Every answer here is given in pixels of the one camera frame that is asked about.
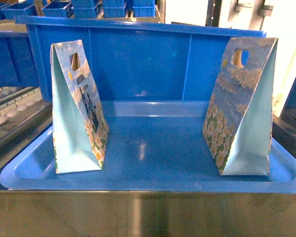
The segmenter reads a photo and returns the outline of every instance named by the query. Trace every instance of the metal surface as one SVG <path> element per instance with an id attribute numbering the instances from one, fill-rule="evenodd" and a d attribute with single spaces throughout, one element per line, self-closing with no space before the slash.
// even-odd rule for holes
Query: metal surface
<path id="1" fill-rule="evenodd" d="M 0 191 L 0 237 L 296 237 L 296 195 Z"/>

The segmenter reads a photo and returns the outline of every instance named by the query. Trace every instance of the paper gift bag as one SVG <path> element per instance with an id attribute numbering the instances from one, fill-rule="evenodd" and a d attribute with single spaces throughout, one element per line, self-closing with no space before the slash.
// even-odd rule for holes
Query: paper gift bag
<path id="1" fill-rule="evenodd" d="M 267 175 L 277 39 L 231 38 L 203 136 L 221 175 Z"/>
<path id="2" fill-rule="evenodd" d="M 109 127 L 82 41 L 51 46 L 56 172 L 103 168 Z"/>

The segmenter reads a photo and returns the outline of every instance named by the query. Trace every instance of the floral print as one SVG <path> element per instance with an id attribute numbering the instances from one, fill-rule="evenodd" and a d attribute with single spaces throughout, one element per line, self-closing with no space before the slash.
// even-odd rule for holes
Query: floral print
<path id="1" fill-rule="evenodd" d="M 223 172 L 234 137 L 234 125 L 228 125 L 223 111 L 215 104 L 212 95 L 206 119 L 203 125 L 203 136 L 220 173 Z"/>

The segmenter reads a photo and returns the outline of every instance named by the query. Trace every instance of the stacked blue crates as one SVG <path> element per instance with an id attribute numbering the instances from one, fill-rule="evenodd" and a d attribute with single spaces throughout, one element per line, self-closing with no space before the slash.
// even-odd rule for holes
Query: stacked blue crates
<path id="1" fill-rule="evenodd" d="M 124 0 L 103 0 L 104 17 L 125 17 L 126 5 Z"/>
<path id="2" fill-rule="evenodd" d="M 134 0 L 134 17 L 155 17 L 155 0 Z"/>
<path id="3" fill-rule="evenodd" d="M 99 0 L 72 0 L 76 18 L 96 18 Z"/>

